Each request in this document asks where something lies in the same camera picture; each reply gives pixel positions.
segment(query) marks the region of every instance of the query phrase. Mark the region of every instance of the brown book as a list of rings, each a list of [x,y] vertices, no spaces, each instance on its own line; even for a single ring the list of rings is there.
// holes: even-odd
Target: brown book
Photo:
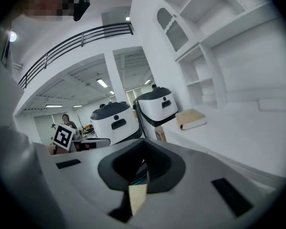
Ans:
[[[176,120],[181,130],[194,128],[206,123],[205,115],[194,109],[176,113]]]

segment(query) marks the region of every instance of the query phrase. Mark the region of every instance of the person's hair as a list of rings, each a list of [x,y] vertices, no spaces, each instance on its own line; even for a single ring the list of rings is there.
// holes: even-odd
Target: person's hair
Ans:
[[[70,121],[69,116],[67,114],[63,114],[62,115],[62,119],[63,119],[64,116],[66,116],[68,118],[68,121]]]

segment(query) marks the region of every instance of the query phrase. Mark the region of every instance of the balcony railing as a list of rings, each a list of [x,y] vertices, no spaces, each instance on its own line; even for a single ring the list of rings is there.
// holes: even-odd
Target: balcony railing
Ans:
[[[19,81],[19,85],[22,89],[27,88],[28,84],[31,82],[31,80],[34,79],[36,75],[39,74],[39,72],[45,70],[53,61],[77,47],[83,47],[85,44],[99,39],[125,34],[133,35],[133,30],[131,28],[130,22],[103,25],[84,31],[82,33],[78,33],[59,43],[50,49],[40,59],[38,59],[37,62],[25,73],[25,75]]]

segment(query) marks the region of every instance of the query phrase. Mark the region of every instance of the ceiling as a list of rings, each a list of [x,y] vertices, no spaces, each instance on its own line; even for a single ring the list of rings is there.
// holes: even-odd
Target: ceiling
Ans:
[[[122,6],[131,6],[132,0],[90,0],[90,7],[87,9],[82,19],[76,22],[79,26],[87,20],[95,18],[104,12]],[[19,16],[12,22],[12,30],[17,33],[17,40],[11,44],[13,52],[13,62],[21,63],[22,58],[29,48],[37,43],[45,34],[56,31],[59,28],[74,27],[74,21],[70,16],[64,16],[59,21],[41,21],[25,16]]]
[[[138,88],[153,76],[142,48],[135,51],[116,53],[115,61],[125,91]],[[28,102],[22,113],[40,113],[48,110],[47,104],[62,104],[63,108],[72,108],[77,104],[88,104],[105,97],[113,96],[105,59],[78,64],[79,67],[68,72],[55,82],[45,85],[36,96]],[[97,79],[102,79],[108,87],[104,88]]]

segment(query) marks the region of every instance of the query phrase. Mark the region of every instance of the white countertop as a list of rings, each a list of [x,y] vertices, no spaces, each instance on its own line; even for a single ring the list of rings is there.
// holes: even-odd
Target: white countertop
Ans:
[[[286,112],[196,109],[206,115],[207,124],[183,131],[173,119],[162,125],[165,136],[186,138],[246,167],[286,177]]]

